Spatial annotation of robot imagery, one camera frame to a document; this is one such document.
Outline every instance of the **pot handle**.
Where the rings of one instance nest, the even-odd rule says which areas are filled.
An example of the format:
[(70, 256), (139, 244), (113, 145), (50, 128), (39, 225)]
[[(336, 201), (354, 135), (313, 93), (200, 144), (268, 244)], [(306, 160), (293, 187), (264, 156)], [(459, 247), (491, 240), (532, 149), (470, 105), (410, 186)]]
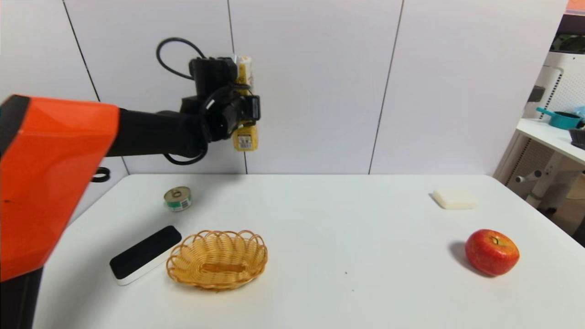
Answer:
[(554, 116), (557, 116), (557, 115), (558, 115), (558, 114), (556, 114), (556, 113), (553, 113), (553, 112), (547, 111), (547, 110), (543, 109), (542, 107), (536, 108), (536, 110), (537, 110), (538, 112), (542, 112), (542, 113), (544, 113), (544, 114), (548, 114), (548, 115), (550, 115), (550, 116), (552, 116), (552, 117), (554, 117)]

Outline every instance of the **woven basket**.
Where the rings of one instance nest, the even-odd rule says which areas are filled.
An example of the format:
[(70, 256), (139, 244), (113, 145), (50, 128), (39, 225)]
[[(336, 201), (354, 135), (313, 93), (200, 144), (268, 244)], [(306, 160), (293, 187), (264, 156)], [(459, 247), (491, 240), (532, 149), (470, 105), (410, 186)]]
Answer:
[(264, 272), (268, 250), (250, 231), (201, 231), (171, 251), (167, 273), (176, 282), (223, 291), (245, 285)]

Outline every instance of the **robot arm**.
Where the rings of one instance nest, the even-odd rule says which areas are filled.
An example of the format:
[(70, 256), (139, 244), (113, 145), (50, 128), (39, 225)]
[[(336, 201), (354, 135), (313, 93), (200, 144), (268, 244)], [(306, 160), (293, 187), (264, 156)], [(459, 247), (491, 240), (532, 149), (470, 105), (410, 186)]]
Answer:
[[(157, 48), (157, 58), (162, 45)], [(0, 105), (2, 327), (30, 328), (43, 265), (104, 156), (163, 154), (200, 161), (208, 144), (260, 119), (231, 58), (189, 63), (197, 95), (179, 112), (128, 111), (98, 102), (13, 95)], [(191, 157), (186, 162), (171, 155)]]

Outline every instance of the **white wall panel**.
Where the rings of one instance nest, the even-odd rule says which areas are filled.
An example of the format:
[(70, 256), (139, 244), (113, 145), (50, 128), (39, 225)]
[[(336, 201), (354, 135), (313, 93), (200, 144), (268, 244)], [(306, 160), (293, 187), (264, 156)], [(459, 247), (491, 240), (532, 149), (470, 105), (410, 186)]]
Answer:
[(367, 173), (400, 0), (230, 0), (261, 97), (249, 173)]
[(492, 174), (566, 0), (405, 0), (372, 173)]
[[(206, 56), (232, 52), (227, 1), (66, 0), (73, 28), (102, 102), (134, 111), (178, 111), (195, 94), (193, 81), (175, 76), (156, 60), (158, 43), (172, 36), (195, 43)], [(162, 58), (188, 74), (197, 57), (189, 46), (170, 43)], [(125, 157), (131, 173), (243, 173), (244, 157), (230, 140), (210, 145), (208, 155), (176, 166), (162, 155)]]
[[(0, 102), (12, 94), (96, 101), (61, 0), (3, 0)], [(72, 220), (128, 175), (121, 157), (106, 158), (104, 183), (90, 183)]]

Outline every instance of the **white sponge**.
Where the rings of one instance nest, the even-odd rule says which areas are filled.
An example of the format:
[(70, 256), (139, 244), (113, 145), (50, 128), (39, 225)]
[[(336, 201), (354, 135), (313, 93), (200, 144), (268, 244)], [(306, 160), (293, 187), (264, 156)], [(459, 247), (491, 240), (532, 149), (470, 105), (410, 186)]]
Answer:
[(445, 209), (473, 209), (477, 199), (466, 190), (438, 189), (433, 191), (433, 199)]

